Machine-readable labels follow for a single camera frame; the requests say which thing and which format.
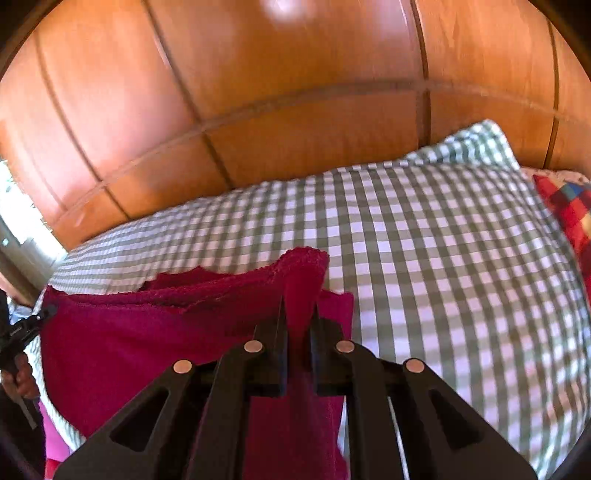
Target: hand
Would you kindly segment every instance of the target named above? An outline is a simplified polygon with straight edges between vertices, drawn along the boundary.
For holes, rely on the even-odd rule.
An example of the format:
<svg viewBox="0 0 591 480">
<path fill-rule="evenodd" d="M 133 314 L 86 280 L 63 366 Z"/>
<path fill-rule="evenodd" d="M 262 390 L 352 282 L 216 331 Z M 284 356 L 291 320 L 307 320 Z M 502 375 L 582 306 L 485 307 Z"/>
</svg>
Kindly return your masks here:
<svg viewBox="0 0 591 480">
<path fill-rule="evenodd" d="M 6 394 L 12 399 L 14 399 L 15 395 L 20 395 L 28 400 L 37 398 L 39 388 L 37 382 L 35 382 L 35 377 L 33 377 L 33 368 L 29 365 L 27 356 L 24 353 L 19 353 L 15 357 L 14 363 L 18 368 L 16 384 L 12 375 L 7 371 L 3 370 L 0 375 Z"/>
</svg>

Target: red towel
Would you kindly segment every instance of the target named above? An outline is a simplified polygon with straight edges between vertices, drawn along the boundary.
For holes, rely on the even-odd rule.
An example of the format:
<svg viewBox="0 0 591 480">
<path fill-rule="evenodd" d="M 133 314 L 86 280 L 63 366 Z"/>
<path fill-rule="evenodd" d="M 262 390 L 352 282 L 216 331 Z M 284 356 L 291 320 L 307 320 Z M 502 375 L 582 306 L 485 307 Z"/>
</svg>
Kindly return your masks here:
<svg viewBox="0 0 591 480">
<path fill-rule="evenodd" d="M 67 295 L 48 287 L 44 303 L 57 306 L 41 335 L 48 395 L 89 436 L 176 360 L 207 363 L 250 339 L 256 324 L 277 315 L 283 297 L 288 393 L 253 399 L 243 477 L 345 479 L 336 445 L 343 399 L 316 397 L 304 367 L 316 303 L 350 337 L 353 296 L 322 290 L 328 262 L 325 252 L 298 248 L 241 275 L 202 268 L 161 274 L 134 293 Z"/>
</svg>

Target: checkered pillow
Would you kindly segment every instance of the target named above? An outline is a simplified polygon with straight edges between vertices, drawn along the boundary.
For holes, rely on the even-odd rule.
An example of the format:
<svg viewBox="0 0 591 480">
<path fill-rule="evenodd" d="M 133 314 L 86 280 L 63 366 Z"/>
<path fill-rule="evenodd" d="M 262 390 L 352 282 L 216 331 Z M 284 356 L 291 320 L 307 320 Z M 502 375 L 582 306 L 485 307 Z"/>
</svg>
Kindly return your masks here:
<svg viewBox="0 0 591 480">
<path fill-rule="evenodd" d="M 491 121 L 400 161 L 127 223 L 72 251 L 50 283 L 135 290 L 162 271 L 237 273 L 299 245 L 328 251 L 326 286 L 355 295 L 355 341 L 425 359 L 541 478 L 555 470 L 589 418 L 589 308 L 570 245 Z M 30 354 L 51 418 L 78 447 L 47 397 L 39 342 Z"/>
<path fill-rule="evenodd" d="M 560 222 L 579 260 L 591 297 L 591 184 L 534 175 L 535 186 Z"/>
</svg>

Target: screw head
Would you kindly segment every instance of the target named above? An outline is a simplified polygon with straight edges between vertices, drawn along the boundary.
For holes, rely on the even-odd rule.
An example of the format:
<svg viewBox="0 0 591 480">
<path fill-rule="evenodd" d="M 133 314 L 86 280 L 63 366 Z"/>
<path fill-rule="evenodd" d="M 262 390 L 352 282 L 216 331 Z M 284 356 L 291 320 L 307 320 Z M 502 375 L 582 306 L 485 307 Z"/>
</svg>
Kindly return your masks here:
<svg viewBox="0 0 591 480">
<path fill-rule="evenodd" d="M 249 340 L 244 344 L 244 350 L 248 353 L 258 353 L 262 350 L 262 343 L 258 340 Z"/>
<path fill-rule="evenodd" d="M 191 371 L 193 364 L 189 360 L 179 360 L 173 365 L 173 370 L 178 374 L 186 374 Z"/>
<path fill-rule="evenodd" d="M 413 374 L 419 374 L 425 370 L 425 364 L 418 358 L 411 358 L 410 360 L 407 360 L 404 365 L 407 370 Z"/>
<path fill-rule="evenodd" d="M 336 344 L 336 350 L 340 353 L 351 353 L 355 350 L 355 344 L 349 340 L 341 340 Z"/>
</svg>

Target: wooden headboard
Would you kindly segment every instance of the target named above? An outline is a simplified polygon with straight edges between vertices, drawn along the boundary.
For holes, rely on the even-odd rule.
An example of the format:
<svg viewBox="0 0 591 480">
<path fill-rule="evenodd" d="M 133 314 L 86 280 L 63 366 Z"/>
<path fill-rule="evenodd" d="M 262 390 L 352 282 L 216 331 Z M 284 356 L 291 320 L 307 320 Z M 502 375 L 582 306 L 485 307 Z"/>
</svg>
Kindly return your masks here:
<svg viewBox="0 0 591 480">
<path fill-rule="evenodd" d="M 492 118 L 591 174 L 591 82 L 527 0 L 63 0 L 0 83 L 0 155 L 71 249 Z"/>
</svg>

